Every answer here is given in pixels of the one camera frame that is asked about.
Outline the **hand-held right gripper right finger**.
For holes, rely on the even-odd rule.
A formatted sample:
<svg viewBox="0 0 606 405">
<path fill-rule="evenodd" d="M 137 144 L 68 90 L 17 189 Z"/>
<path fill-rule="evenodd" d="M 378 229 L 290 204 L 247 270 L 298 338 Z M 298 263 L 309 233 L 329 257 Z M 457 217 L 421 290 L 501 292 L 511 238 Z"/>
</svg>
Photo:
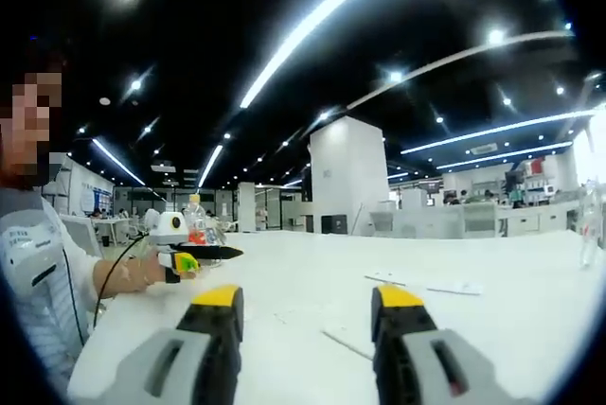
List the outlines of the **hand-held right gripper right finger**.
<svg viewBox="0 0 606 405">
<path fill-rule="evenodd" d="M 522 404 L 490 360 L 463 337 L 437 327 L 423 301 L 394 285 L 373 289 L 373 370 L 382 404 Z"/>
</svg>

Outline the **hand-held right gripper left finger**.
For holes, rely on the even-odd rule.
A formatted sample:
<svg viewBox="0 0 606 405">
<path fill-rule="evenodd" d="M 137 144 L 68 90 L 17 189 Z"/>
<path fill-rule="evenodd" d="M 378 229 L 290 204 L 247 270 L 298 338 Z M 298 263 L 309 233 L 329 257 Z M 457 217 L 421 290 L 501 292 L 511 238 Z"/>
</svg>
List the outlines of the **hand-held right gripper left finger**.
<svg viewBox="0 0 606 405">
<path fill-rule="evenodd" d="M 120 362 L 108 404 L 231 404 L 241 371 L 243 290 L 195 296 L 175 328 L 154 333 Z"/>
</svg>

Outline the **person's left hand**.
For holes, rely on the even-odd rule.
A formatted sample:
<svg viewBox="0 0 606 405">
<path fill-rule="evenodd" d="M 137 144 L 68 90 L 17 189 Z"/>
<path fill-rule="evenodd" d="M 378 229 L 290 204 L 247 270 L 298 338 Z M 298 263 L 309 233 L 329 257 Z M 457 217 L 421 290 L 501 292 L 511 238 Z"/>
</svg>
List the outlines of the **person's left hand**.
<svg viewBox="0 0 606 405">
<path fill-rule="evenodd" d="M 116 268 L 118 293 L 144 291 L 165 281 L 165 268 L 158 261 L 158 251 L 150 248 L 141 257 L 121 261 Z"/>
</svg>

